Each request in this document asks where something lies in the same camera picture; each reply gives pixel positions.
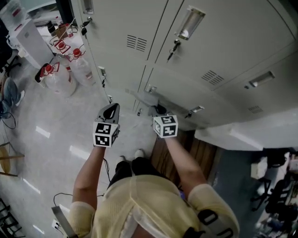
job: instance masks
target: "wooden floor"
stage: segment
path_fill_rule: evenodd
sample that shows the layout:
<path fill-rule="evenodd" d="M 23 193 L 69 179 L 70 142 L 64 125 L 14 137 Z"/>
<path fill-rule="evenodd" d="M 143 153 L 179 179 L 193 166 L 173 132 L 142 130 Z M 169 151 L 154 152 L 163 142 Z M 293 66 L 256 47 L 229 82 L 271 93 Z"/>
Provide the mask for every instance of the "wooden floor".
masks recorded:
<path fill-rule="evenodd" d="M 206 179 L 208 179 L 217 146 L 194 138 L 194 131 L 178 131 L 177 139 L 199 163 Z M 151 155 L 151 163 L 161 174 L 179 186 L 180 179 L 164 139 L 156 139 Z"/>

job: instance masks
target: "white floor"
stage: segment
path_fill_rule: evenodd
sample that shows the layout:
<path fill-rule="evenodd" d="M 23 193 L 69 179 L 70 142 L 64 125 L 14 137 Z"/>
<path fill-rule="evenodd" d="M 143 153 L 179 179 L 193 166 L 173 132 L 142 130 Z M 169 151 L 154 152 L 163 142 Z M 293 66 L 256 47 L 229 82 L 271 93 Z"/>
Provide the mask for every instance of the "white floor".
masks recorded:
<path fill-rule="evenodd" d="M 8 140 L 25 158 L 16 164 L 19 177 L 0 175 L 0 198 L 11 205 L 12 214 L 27 237 L 62 237 L 51 227 L 53 197 L 60 192 L 72 193 L 76 175 L 93 148 L 93 121 L 106 103 L 97 84 L 92 88 L 77 86 L 70 98 L 63 99 L 39 86 L 34 81 L 35 74 L 36 70 L 25 64 L 13 72 L 14 81 L 20 90 L 26 90 L 26 95 L 21 105 L 12 111 L 17 128 L 6 128 L 6 132 Z M 11 119 L 6 123 L 13 126 Z M 113 147 L 106 150 L 110 177 L 115 173 L 118 156 L 133 157 L 138 148 L 150 154 L 156 139 L 150 119 L 121 110 L 119 124 L 119 137 Z M 0 143 L 7 141 L 3 122 L 0 122 L 0 132 Z M 107 186 L 108 176 L 103 164 L 98 195 L 103 194 Z M 71 196 L 58 195 L 55 201 L 69 208 Z M 44 231 L 44 235 L 33 225 Z"/>

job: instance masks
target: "white locker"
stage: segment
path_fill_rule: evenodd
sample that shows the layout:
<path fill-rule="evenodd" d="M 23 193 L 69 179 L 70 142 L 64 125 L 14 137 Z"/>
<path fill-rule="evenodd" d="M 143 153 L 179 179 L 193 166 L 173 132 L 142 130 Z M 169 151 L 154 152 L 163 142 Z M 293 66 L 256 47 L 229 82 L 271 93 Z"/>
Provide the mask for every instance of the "white locker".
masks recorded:
<path fill-rule="evenodd" d="M 111 49 L 146 60 L 166 0 L 80 0 L 82 21 L 90 47 Z"/>
<path fill-rule="evenodd" d="M 203 106 L 204 110 L 187 119 L 199 127 L 222 125 L 238 118 L 234 107 L 225 102 L 224 99 L 204 93 L 196 82 L 183 79 L 175 72 L 166 72 L 154 68 L 146 88 L 148 89 L 149 86 L 156 87 L 156 93 L 167 101 L 176 104 L 177 107 L 171 108 L 171 110 L 180 117 L 184 118 L 189 110 Z M 142 111 L 142 114 L 147 115 L 147 111 Z"/>
<path fill-rule="evenodd" d="M 254 119 L 298 106 L 298 52 L 256 75 L 216 93 L 233 104 L 244 118 Z"/>
<path fill-rule="evenodd" d="M 175 32 L 189 6 L 205 16 L 189 40 L 183 40 Z M 167 62 L 176 39 L 181 45 Z M 267 0 L 185 0 L 156 63 L 215 90 L 293 41 Z"/>
<path fill-rule="evenodd" d="M 96 46 L 92 47 L 92 55 L 100 76 L 99 67 L 105 68 L 107 74 L 105 85 L 123 91 L 125 89 L 138 91 L 145 68 L 143 60 Z"/>

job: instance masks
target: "shoe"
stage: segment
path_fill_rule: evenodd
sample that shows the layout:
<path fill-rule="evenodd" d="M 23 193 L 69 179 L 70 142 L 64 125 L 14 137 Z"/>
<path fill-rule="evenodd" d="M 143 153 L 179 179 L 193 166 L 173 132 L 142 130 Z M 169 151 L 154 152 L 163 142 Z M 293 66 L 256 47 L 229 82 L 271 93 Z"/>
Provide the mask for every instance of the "shoe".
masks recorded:
<path fill-rule="evenodd" d="M 119 164 L 119 163 L 122 162 L 122 161 L 127 161 L 127 160 L 125 159 L 125 156 L 123 156 L 123 155 L 119 156 L 119 158 L 118 158 L 118 160 L 117 160 L 117 164 Z"/>
<path fill-rule="evenodd" d="M 138 157 L 142 157 L 144 158 L 145 157 L 145 153 L 142 149 L 138 149 L 136 152 L 135 152 L 135 159 L 138 158 Z"/>
<path fill-rule="evenodd" d="M 20 105 L 20 102 L 23 100 L 24 96 L 25 96 L 25 91 L 23 90 L 20 93 L 20 100 L 15 104 L 16 106 L 19 106 Z"/>

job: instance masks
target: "plastic jug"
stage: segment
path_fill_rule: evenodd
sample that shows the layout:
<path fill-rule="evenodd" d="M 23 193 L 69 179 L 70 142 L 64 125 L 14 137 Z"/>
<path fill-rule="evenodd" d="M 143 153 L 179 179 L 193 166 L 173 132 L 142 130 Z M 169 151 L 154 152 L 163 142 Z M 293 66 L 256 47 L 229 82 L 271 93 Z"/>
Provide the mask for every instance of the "plastic jug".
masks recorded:
<path fill-rule="evenodd" d="M 67 50 L 70 49 L 70 46 L 66 45 L 64 43 L 64 41 L 60 41 L 58 42 L 57 44 L 55 44 L 55 47 L 60 51 L 61 54 L 57 54 L 57 58 L 59 60 L 59 62 L 64 66 L 66 67 L 67 71 L 68 72 L 71 72 L 71 69 L 70 69 L 70 66 L 69 66 L 69 63 L 70 63 L 70 60 L 69 60 L 69 55 L 65 54 Z"/>
<path fill-rule="evenodd" d="M 92 86 L 95 81 L 92 77 L 91 68 L 87 60 L 84 59 L 80 49 L 74 49 L 74 58 L 70 61 L 69 65 L 75 78 L 84 86 Z"/>
<path fill-rule="evenodd" d="M 71 96 L 76 88 L 76 81 L 72 79 L 66 67 L 59 62 L 54 65 L 47 65 L 43 68 L 41 76 L 45 77 L 46 85 L 55 93 L 63 97 Z"/>
<path fill-rule="evenodd" d="M 15 31 L 29 15 L 19 0 L 10 0 L 1 9 L 0 18 L 8 31 Z"/>

